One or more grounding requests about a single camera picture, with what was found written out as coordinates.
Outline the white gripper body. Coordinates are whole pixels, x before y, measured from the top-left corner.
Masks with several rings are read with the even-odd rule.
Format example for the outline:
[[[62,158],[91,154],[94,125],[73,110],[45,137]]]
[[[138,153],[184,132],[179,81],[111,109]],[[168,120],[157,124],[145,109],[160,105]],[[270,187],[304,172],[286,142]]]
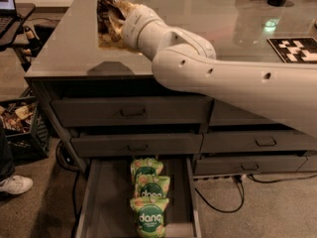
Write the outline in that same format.
[[[138,38],[144,27],[150,23],[160,23],[163,26],[165,22],[150,7],[138,5],[126,18],[123,29],[122,39],[128,48],[136,49],[138,47]]]

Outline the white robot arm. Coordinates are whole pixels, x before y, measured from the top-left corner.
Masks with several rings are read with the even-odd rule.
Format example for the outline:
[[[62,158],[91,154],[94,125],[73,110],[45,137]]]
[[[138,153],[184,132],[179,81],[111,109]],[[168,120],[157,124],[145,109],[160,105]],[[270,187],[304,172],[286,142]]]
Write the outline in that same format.
[[[152,62],[162,86],[207,95],[317,137],[314,65],[218,60],[209,41],[167,25],[145,5],[128,13],[122,38]]]

